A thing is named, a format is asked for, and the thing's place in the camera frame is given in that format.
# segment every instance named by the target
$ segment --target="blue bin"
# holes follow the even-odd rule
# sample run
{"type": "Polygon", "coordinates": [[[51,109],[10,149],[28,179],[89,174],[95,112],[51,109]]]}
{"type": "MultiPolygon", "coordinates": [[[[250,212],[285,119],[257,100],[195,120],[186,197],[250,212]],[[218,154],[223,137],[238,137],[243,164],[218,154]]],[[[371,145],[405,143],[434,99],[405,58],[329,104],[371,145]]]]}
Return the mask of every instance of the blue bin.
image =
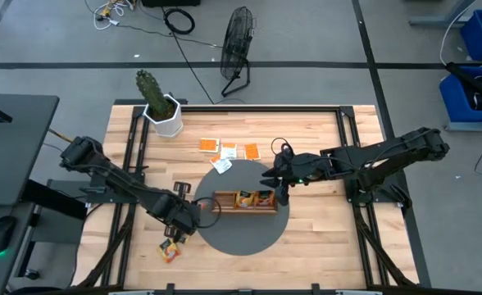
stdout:
{"type": "Polygon", "coordinates": [[[482,61],[482,10],[476,10],[462,28],[462,37],[469,55],[475,61],[482,61]]]}
{"type": "MultiPolygon", "coordinates": [[[[482,67],[465,66],[462,69],[473,77],[482,75],[482,67]]],[[[445,78],[439,85],[439,90],[451,122],[482,122],[482,111],[471,109],[462,82],[454,75],[445,78]]]]}

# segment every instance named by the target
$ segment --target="green light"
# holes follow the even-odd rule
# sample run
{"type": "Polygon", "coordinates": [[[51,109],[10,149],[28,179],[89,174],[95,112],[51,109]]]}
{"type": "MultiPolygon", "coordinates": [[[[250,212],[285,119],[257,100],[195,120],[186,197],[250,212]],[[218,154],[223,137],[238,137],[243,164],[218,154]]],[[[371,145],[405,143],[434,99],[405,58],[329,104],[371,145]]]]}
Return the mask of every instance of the green light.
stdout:
{"type": "Polygon", "coordinates": [[[4,251],[0,252],[0,257],[4,257],[6,255],[6,251],[7,250],[4,250],[4,251]]]}

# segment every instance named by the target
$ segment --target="fan stand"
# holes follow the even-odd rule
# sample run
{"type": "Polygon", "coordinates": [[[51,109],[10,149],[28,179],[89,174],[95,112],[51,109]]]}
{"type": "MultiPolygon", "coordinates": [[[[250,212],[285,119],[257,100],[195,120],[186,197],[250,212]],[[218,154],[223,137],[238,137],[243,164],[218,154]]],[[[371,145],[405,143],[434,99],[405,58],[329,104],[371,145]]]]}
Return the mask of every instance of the fan stand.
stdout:
{"type": "Polygon", "coordinates": [[[239,75],[236,75],[234,77],[232,77],[232,79],[230,79],[230,82],[223,88],[223,91],[221,91],[221,94],[223,95],[223,98],[226,98],[227,95],[230,95],[238,90],[241,90],[245,87],[247,87],[249,84],[250,84],[250,62],[248,61],[248,59],[244,59],[244,63],[247,65],[247,83],[245,83],[244,85],[241,85],[239,87],[237,87],[236,89],[232,89],[230,91],[226,91],[226,89],[236,80],[236,79],[240,79],[241,77],[239,75]]]}

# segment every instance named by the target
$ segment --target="cactus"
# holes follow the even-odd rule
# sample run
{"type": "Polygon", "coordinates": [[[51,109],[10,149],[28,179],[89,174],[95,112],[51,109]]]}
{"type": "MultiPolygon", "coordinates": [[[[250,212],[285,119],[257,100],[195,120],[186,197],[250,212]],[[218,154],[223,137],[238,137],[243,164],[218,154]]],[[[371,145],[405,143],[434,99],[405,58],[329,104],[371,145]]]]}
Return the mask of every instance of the cactus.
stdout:
{"type": "Polygon", "coordinates": [[[174,115],[174,107],[163,96],[159,84],[152,74],[139,70],[135,81],[139,91],[152,109],[155,119],[170,119],[174,115]]]}

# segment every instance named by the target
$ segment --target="wooden tabletop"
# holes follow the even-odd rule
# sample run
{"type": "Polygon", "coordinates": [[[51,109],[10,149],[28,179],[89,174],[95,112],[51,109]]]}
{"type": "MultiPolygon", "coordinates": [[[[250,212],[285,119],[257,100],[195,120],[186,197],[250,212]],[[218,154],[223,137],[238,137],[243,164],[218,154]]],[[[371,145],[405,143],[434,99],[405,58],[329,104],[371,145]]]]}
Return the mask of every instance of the wooden tabletop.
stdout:
{"type": "MultiPolygon", "coordinates": [[[[118,166],[123,162],[133,107],[111,110],[104,151],[118,166]]],[[[382,141],[375,107],[355,106],[354,111],[361,144],[382,141]]],[[[321,149],[341,146],[334,113],[329,112],[184,112],[183,121],[184,130],[174,139],[159,138],[150,129],[144,165],[149,166],[145,170],[149,186],[171,189],[175,181],[191,183],[187,198],[193,197],[201,178],[213,168],[209,159],[214,155],[198,151],[200,138],[237,143],[238,158],[243,156],[244,144],[257,143],[260,162],[269,167],[274,160],[271,141],[276,137],[286,138],[296,153],[318,154],[321,149]]],[[[106,250],[113,208],[104,205],[86,220],[74,284],[86,277],[106,250]]],[[[417,282],[401,210],[393,203],[376,203],[375,212],[385,251],[417,282]]],[[[164,289],[167,283],[177,289],[309,289],[312,283],[325,289],[365,287],[356,226],[342,180],[291,188],[286,230],[274,245],[255,255],[224,254],[196,233],[180,245],[182,256],[166,264],[157,252],[166,239],[164,227],[138,207],[126,288],[164,289]]],[[[370,247],[369,252],[379,283],[370,247]]],[[[119,256],[120,252],[114,260],[113,282],[119,256]]]]}

